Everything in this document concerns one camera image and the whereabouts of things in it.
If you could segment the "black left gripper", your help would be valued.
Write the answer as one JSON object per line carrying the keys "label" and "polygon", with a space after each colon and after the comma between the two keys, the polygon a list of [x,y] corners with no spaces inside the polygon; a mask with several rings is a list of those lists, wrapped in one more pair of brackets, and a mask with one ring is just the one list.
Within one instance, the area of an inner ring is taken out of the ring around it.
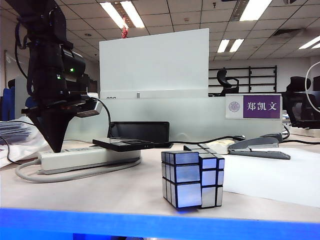
{"label": "black left gripper", "polygon": [[[102,104],[85,91],[68,89],[66,77],[79,80],[84,75],[86,63],[80,54],[52,42],[29,43],[28,47],[27,91],[35,106],[25,107],[21,113],[30,118],[51,149],[59,153],[71,119],[99,115]],[[57,130],[53,110],[58,111]]]}

